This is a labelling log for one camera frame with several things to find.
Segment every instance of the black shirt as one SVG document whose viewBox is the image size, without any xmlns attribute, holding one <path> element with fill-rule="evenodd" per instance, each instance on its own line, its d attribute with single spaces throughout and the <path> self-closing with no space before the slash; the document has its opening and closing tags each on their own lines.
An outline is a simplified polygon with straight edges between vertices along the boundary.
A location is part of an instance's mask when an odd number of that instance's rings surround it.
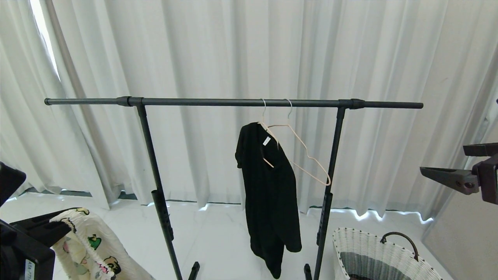
<svg viewBox="0 0 498 280">
<path fill-rule="evenodd" d="M 235 158 L 244 177 L 251 249 L 277 279 L 284 245 L 291 252 L 302 247 L 294 171 L 282 147 L 258 123 L 242 127 Z"/>
</svg>

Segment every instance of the laundry basket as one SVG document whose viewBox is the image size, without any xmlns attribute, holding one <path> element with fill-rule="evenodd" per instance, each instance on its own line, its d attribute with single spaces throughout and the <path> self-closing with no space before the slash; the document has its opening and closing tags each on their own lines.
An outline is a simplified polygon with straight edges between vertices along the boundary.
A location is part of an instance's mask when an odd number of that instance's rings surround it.
<svg viewBox="0 0 498 280">
<path fill-rule="evenodd" d="M 387 242 L 389 235 L 408 239 L 415 252 Z M 365 231 L 339 228 L 333 239 L 339 258 L 334 263 L 336 280 L 442 280 L 403 233 L 389 232 L 379 238 Z"/>
</svg>

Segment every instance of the marble tile floor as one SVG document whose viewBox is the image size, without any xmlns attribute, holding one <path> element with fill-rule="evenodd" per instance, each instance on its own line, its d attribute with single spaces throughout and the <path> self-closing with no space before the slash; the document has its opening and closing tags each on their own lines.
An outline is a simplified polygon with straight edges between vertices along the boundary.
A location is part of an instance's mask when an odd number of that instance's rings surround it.
<svg viewBox="0 0 498 280">
<path fill-rule="evenodd" d="M 0 218 L 14 222 L 70 207 L 86 207 L 98 214 L 116 233 L 127 252 L 157 280 L 175 279 L 166 243 L 153 205 L 142 206 L 135 200 L 118 200 L 112 209 L 96 206 L 91 197 L 25 193 L 11 199 L 0 209 Z M 168 202 L 174 231 L 174 246 L 184 279 L 195 261 L 201 264 L 198 280 L 271 280 L 273 277 L 249 247 L 244 210 L 240 205 L 208 204 L 199 209 L 196 203 Z M 316 233 L 321 209 L 300 214 L 303 249 L 284 252 L 282 280 L 303 280 L 303 267 L 309 263 L 314 271 Z M 359 217 L 353 210 L 333 209 L 320 279 L 334 279 L 332 268 L 332 232 L 338 227 L 361 229 L 383 235 L 399 231 L 410 236 L 420 255 L 445 280 L 451 277 L 422 245 L 420 239 L 431 221 L 421 221 L 417 213 L 387 212 L 382 218 L 374 211 Z M 392 241 L 410 247 L 402 237 Z M 56 261 L 54 279 L 67 279 Z"/>
</svg>

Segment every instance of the beige wall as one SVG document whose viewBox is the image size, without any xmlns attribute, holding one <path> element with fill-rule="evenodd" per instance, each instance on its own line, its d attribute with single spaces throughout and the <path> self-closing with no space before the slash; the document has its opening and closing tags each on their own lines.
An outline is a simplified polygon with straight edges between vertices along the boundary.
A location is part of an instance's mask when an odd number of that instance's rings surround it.
<svg viewBox="0 0 498 280">
<path fill-rule="evenodd" d="M 498 125 L 486 142 L 496 141 Z M 455 192 L 423 243 L 455 280 L 498 279 L 498 205 Z"/>
</svg>

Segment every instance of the curtain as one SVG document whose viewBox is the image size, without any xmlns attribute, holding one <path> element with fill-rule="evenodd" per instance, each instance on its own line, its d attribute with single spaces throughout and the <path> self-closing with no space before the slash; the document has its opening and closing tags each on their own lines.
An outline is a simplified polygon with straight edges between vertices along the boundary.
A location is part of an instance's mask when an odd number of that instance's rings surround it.
<svg viewBox="0 0 498 280">
<path fill-rule="evenodd" d="M 48 108 L 66 94 L 27 1 L 0 1 L 0 160 L 27 174 L 29 187 L 58 193 L 89 191 L 109 209 L 83 134 L 71 108 Z"/>
<path fill-rule="evenodd" d="M 473 121 L 479 124 L 475 116 L 490 94 L 484 89 L 497 75 L 496 1 L 48 0 L 42 8 L 67 97 L 424 102 L 422 110 L 347 111 L 332 206 L 360 215 L 438 211 L 448 190 L 418 167 L 463 167 L 461 145 L 479 129 Z M 240 127 L 260 121 L 262 111 L 147 107 L 166 197 L 243 204 L 235 147 Z M 153 177 L 134 109 L 73 112 L 77 125 L 68 130 L 83 134 L 100 179 L 92 188 L 151 202 Z M 288 112 L 267 109 L 265 122 L 284 124 Z M 290 115 L 325 167 L 335 113 L 299 108 Z M 273 132 L 289 159 L 325 178 L 289 130 Z M 299 209 L 322 205 L 324 186 L 298 168 L 295 174 Z"/>
</svg>

